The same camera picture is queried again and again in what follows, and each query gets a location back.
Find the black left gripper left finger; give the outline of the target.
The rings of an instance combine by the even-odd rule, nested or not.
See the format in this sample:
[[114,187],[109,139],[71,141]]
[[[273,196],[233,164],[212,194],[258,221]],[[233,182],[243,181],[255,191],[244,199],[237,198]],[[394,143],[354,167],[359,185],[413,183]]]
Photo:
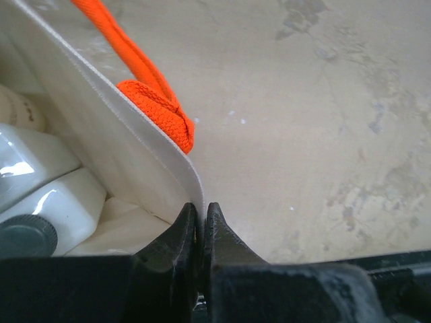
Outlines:
[[134,322],[190,322],[197,300],[197,211],[186,203],[174,223],[134,255]]

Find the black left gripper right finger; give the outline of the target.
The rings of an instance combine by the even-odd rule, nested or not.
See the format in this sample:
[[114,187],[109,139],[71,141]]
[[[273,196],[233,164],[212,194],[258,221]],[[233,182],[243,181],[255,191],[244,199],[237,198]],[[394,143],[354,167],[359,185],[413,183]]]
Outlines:
[[210,203],[205,224],[205,298],[211,322],[383,322],[374,285],[343,263],[269,264]]

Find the white square bottle dark cap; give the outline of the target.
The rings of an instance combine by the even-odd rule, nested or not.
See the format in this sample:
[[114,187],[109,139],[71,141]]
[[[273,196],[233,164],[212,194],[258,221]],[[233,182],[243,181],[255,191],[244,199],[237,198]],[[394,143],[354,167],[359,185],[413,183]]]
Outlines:
[[1,124],[1,211],[81,166],[60,138]]

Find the canvas bag orange handles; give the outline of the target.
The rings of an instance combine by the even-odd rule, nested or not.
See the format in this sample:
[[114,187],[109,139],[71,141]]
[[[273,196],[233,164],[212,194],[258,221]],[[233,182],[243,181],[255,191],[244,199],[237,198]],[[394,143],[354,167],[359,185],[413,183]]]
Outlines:
[[171,227],[185,203],[204,212],[190,159],[61,35],[70,3],[1,2],[1,83],[27,96],[47,130],[108,191],[97,230],[71,255],[131,254]]

